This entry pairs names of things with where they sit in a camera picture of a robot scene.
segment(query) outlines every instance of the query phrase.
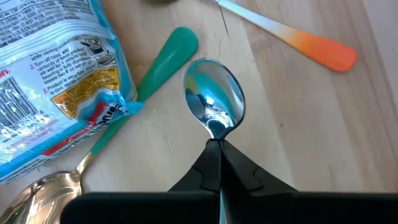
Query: black holder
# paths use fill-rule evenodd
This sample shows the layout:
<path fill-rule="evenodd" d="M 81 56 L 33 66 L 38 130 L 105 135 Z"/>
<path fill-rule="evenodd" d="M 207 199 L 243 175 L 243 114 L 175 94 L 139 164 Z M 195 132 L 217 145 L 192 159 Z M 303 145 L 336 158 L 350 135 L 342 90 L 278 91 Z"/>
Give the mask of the black holder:
<path fill-rule="evenodd" d="M 68 223 L 397 222 L 397 194 L 298 192 L 228 141 L 210 139 L 185 176 L 165 193 L 92 193 L 64 209 Z"/>

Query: silver spoon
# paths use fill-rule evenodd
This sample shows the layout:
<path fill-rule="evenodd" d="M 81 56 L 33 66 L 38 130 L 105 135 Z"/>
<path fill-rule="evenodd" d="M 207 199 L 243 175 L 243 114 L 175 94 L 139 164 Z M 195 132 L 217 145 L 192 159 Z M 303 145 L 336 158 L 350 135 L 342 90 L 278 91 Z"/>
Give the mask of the silver spoon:
<path fill-rule="evenodd" d="M 223 140 L 242 122 L 246 102 L 234 75 L 216 60 L 193 62 L 184 78 L 185 99 L 212 139 Z"/>

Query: plastic bag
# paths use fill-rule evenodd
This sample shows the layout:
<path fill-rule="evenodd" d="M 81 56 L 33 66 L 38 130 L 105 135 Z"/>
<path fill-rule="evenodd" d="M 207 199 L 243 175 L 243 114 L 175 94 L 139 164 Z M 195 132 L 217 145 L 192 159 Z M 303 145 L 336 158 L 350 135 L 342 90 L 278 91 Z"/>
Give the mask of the plastic bag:
<path fill-rule="evenodd" d="M 99 1 L 0 1 L 0 184 L 137 113 L 136 95 Z"/>

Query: wooden table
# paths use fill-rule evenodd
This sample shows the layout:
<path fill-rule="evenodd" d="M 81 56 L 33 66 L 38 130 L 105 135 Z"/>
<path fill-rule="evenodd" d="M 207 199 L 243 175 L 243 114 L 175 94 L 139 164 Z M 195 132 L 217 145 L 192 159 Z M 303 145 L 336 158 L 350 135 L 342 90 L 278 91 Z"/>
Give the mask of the wooden table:
<path fill-rule="evenodd" d="M 228 140 L 299 190 L 398 189 L 398 1 L 238 0 L 238 4 L 358 51 L 352 71 L 333 73 L 267 32 L 206 1 L 148 4 L 105 0 L 134 81 L 169 34 L 195 31 L 195 58 L 223 62 L 247 99 L 243 124 Z M 185 105 L 184 66 L 131 118 L 85 175 L 86 191 L 166 191 L 209 138 Z M 72 170 L 99 136 L 9 185 L 0 213 L 29 183 Z"/>

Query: barcode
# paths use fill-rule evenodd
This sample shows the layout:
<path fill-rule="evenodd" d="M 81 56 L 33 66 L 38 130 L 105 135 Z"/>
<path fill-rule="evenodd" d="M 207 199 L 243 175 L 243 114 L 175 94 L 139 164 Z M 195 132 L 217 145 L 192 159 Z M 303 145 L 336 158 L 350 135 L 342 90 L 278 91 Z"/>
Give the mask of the barcode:
<path fill-rule="evenodd" d="M 0 128 L 10 128 L 26 118 L 33 118 L 37 109 L 27 99 L 14 77 L 0 83 Z"/>

